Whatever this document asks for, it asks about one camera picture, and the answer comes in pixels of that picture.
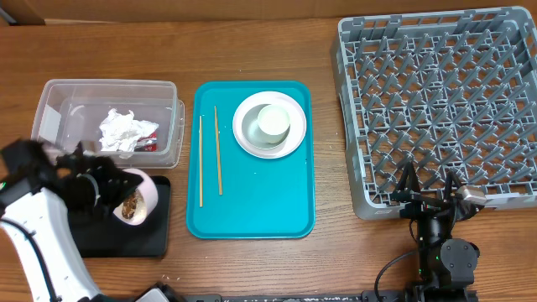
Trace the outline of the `small white dish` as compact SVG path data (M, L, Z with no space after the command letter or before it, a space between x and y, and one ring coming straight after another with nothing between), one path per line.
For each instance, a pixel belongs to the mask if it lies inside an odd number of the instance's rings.
M156 184L151 180L151 178L140 169L125 169L125 172L131 174L137 174L142 177L143 181L138 185L137 191L140 194L141 201L140 207L136 211L136 215L133 219L127 220L122 217L122 205L123 202L114 209L113 215L122 221L125 224L130 226L139 226L145 222L149 214L155 209L158 204L158 191Z

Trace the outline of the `white napkin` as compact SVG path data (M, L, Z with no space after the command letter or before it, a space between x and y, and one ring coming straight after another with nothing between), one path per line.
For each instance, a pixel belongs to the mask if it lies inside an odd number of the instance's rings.
M101 151L116 152L121 159L129 159L137 153L134 151L136 142L154 131L157 132L159 125L156 122L136 120L132 111L123 115L113 108L99 128L102 132L99 139Z

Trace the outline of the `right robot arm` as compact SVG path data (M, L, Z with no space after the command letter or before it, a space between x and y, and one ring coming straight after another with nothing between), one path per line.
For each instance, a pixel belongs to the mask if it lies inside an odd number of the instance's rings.
M474 283L479 248L454 238L452 231L457 222L474 217L484 207L485 195L448 171L444 192L429 197L421 192L414 166L408 162L390 197L404 204L399 216L416 225L410 234L417 248L406 255L419 258L420 280L408 284L397 300L477 301L477 294L467 287Z

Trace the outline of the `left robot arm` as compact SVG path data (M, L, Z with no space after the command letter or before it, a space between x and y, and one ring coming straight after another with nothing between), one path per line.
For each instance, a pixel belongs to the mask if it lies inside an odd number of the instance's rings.
M44 145L19 139L1 150L1 228L8 234L36 301L103 301L75 244L68 215L112 214L143 177L82 147L51 162Z

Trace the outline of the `brown food scrap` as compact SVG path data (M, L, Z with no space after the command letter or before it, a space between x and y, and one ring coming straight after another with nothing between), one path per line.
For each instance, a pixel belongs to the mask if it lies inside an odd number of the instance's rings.
M137 191L126 198L122 205L122 217L127 220L133 219L136 215L137 209L140 207L140 201L141 197Z

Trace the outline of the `white cup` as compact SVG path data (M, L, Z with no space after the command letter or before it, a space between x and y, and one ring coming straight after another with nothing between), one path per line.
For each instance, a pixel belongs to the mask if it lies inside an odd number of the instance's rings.
M266 134L271 136L285 133L290 126L288 112L277 105L267 105L258 114L258 126Z

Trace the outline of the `red snack wrapper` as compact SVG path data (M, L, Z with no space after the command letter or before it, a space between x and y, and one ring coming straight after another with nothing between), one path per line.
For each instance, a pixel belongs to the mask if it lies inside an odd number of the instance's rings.
M147 137L140 138L135 145L135 152L155 152L157 150L158 134L156 131Z

